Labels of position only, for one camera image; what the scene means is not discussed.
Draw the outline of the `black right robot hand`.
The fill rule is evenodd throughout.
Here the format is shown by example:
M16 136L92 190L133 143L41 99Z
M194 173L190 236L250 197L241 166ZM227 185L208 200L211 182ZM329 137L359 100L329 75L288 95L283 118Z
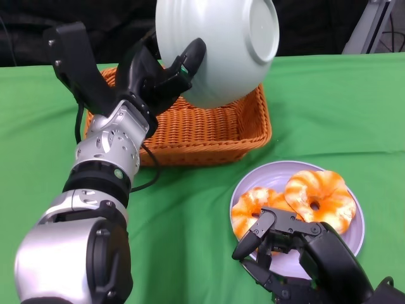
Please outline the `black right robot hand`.
M270 270L273 252L299 253L308 280ZM363 268L325 222L303 222L294 212L263 207L232 258L271 292L275 303L366 303L374 294Z

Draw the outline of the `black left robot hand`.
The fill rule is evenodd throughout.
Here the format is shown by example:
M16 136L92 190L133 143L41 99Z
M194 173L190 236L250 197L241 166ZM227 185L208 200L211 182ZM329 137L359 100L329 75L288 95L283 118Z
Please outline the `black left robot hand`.
M194 39L176 56L168 68L160 62L156 31L150 30L131 47L119 62L115 88L119 93L143 100L149 111L158 116L169 109L179 96L192 88L192 79L206 54L206 44Z

